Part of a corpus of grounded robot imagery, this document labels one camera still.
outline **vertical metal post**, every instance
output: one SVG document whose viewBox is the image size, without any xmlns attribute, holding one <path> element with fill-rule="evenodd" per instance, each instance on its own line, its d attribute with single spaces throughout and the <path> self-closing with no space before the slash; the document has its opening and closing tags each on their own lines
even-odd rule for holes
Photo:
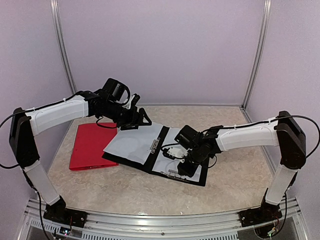
<svg viewBox="0 0 320 240">
<path fill-rule="evenodd" d="M 75 94 L 77 92 L 77 88 L 71 73 L 71 68 L 70 68 L 66 46 L 64 42 L 64 35 L 62 32 L 60 15 L 59 15 L 58 0 L 50 0 L 50 5 L 51 5 L 54 29 L 55 29 L 55 33 L 58 41 L 58 46 L 60 49 L 61 59 L 62 59 L 63 67 L 65 70 L 66 78 L 68 80 L 68 84 L 71 89 L 71 92 Z"/>
<path fill-rule="evenodd" d="M 254 84 L 257 78 L 257 73 L 259 70 L 259 65 L 260 65 L 264 44 L 265 44 L 265 39 L 267 35 L 267 28 L 268 28 L 269 17 L 270 17 L 270 8 L 271 8 L 271 0 L 265 0 L 258 46 L 257 46 L 255 57 L 254 57 L 253 67 L 250 73 L 249 84 L 246 89 L 245 97 L 242 103 L 242 107 L 244 110 L 246 110 L 248 106 L 248 103 L 254 88 Z"/>
</svg>

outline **beige table surface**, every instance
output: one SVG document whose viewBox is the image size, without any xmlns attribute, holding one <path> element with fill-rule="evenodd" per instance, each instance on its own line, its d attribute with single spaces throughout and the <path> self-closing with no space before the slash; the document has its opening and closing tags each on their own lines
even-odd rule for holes
<svg viewBox="0 0 320 240">
<path fill-rule="evenodd" d="M 216 125 L 246 123 L 238 107 L 146 106 L 151 120 L 168 127 L 190 125 L 198 131 Z M 49 178 L 68 207 L 130 215 L 216 213 L 260 204 L 272 175 L 259 147 L 233 149 L 217 155 L 206 186 L 150 175 L 125 165 L 69 170 L 77 125 L 75 120 L 49 170 Z"/>
</svg>

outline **red folder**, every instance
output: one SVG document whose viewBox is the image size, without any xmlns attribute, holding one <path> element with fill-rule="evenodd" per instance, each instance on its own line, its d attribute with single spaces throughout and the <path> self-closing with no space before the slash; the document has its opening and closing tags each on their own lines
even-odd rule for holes
<svg viewBox="0 0 320 240">
<path fill-rule="evenodd" d="M 115 123 L 100 123 L 115 127 Z M 78 126 L 69 169 L 73 171 L 117 166 L 118 163 L 102 158 L 104 148 L 117 135 L 117 129 L 102 128 L 95 123 Z"/>
</svg>

